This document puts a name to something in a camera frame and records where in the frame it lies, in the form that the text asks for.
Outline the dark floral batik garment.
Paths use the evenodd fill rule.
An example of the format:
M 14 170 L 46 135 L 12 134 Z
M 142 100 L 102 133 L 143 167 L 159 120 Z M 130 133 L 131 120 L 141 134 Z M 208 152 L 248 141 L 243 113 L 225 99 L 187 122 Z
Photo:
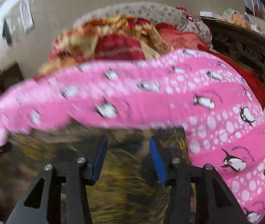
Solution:
M 163 223 L 170 187 L 159 183 L 149 141 L 161 136 L 164 148 L 188 160 L 183 127 L 171 129 L 104 129 L 77 122 L 59 130 L 10 133 L 13 149 L 0 159 L 0 215 L 5 223 L 30 183 L 46 164 L 81 156 L 101 136 L 108 139 L 100 178 L 86 188 L 93 223 Z

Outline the pink penguin print blanket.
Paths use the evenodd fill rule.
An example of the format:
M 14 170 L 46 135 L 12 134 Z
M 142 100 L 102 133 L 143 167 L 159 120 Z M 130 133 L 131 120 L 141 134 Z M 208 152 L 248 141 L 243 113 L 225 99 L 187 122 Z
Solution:
M 183 127 L 189 164 L 212 164 L 250 223 L 265 217 L 265 115 L 251 88 L 214 55 L 180 49 L 149 61 L 93 61 L 27 79 L 0 96 L 9 133 Z

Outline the dark carved wooden headboard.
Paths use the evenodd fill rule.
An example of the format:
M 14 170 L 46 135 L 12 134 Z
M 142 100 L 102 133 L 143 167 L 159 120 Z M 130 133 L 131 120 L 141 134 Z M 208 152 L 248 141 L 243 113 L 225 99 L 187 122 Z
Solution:
M 254 72 L 265 85 L 265 38 L 213 18 L 204 17 L 202 21 L 211 30 L 214 50 Z

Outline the red yellow floral quilt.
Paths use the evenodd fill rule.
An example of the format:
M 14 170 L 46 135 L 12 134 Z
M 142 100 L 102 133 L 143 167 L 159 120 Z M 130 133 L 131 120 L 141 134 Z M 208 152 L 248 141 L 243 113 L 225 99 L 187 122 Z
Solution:
M 140 61 L 159 58 L 174 48 L 143 18 L 119 15 L 91 19 L 78 28 L 65 29 L 54 39 L 49 61 L 38 76 L 91 60 Z

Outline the grey floral pillow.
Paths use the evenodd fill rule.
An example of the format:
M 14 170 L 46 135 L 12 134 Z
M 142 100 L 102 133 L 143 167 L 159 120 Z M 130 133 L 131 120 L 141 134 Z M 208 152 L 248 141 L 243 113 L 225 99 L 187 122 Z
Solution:
M 191 16 L 186 7 L 174 8 L 159 3 L 146 1 L 135 3 L 120 3 L 92 10 L 75 20 L 73 27 L 79 27 L 84 22 L 95 18 L 109 18 L 128 14 L 144 18 L 153 24 L 167 23 L 183 32 L 193 32 L 200 36 L 209 46 L 212 46 L 212 34 L 202 20 Z

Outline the dark cloth hanging on wall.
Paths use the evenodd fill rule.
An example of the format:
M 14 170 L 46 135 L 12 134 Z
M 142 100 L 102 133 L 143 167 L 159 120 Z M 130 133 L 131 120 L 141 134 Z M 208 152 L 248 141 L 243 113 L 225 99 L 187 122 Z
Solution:
M 6 19 L 3 21 L 2 38 L 5 39 L 8 46 L 12 46 L 12 36 Z

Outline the wall calendar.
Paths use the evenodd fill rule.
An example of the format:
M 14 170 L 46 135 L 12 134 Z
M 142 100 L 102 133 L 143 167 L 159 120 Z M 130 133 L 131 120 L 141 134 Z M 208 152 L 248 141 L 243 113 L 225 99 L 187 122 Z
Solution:
M 29 33 L 34 28 L 29 0 L 22 0 L 19 4 L 21 22 L 25 33 Z

